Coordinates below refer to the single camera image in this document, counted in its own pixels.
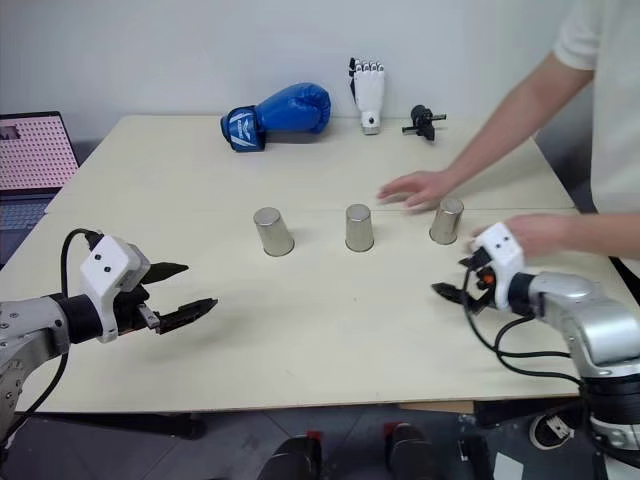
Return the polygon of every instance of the shoe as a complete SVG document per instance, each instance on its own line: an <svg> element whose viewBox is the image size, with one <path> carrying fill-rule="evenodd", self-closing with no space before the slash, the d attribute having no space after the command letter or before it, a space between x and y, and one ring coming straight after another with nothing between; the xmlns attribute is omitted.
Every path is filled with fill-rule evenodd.
<svg viewBox="0 0 640 480"><path fill-rule="evenodd" d="M572 439L575 432L559 415L543 415L531 422L529 440L540 450L553 450Z"/></svg>

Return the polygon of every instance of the white robotic hand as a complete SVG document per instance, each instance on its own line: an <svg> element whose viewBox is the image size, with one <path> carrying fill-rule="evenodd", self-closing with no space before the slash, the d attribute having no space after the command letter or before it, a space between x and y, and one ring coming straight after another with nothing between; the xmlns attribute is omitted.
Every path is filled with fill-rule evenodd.
<svg viewBox="0 0 640 480"><path fill-rule="evenodd" d="M380 112L384 100L384 65L379 62L349 62L351 93L360 110L360 123L365 135L380 132Z"/></svg>

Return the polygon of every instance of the person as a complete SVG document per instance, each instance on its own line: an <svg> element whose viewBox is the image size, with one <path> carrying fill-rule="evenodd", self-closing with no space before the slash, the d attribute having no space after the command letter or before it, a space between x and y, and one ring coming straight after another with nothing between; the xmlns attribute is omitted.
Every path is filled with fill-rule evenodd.
<svg viewBox="0 0 640 480"><path fill-rule="evenodd" d="M529 258L560 250L614 257L640 303L639 46L640 2L578 0L552 52L507 95L448 168L397 178L378 197L409 193L406 204L413 207L446 196L519 146L593 83L591 190L598 213L519 215L504 223ZM573 435L557 420L539 418L532 424L536 446L556 448Z"/></svg>

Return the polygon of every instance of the white t-shirt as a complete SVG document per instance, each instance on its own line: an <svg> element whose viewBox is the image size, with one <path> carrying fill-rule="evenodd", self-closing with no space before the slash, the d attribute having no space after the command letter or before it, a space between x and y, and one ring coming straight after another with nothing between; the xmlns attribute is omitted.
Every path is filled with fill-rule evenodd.
<svg viewBox="0 0 640 480"><path fill-rule="evenodd" d="M591 191L596 208L640 213L640 1L579 0L554 53L570 67L595 70ZM640 277L640 261L623 261Z"/></svg>

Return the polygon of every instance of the metal cup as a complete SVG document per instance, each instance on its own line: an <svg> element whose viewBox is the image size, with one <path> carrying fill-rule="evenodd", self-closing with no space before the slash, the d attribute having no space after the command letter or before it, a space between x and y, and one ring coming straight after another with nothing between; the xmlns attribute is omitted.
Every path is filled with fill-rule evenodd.
<svg viewBox="0 0 640 480"><path fill-rule="evenodd" d="M458 238L458 224L464 204L457 198L443 198L438 206L429 236L440 245L449 245Z"/></svg>
<svg viewBox="0 0 640 480"><path fill-rule="evenodd" d="M293 250L293 237L287 230L280 212L272 207L264 207L253 215L262 247L267 255L281 257Z"/></svg>
<svg viewBox="0 0 640 480"><path fill-rule="evenodd" d="M373 247L371 210L366 205L355 203L347 208L347 232L345 243L349 250L366 252Z"/></svg>

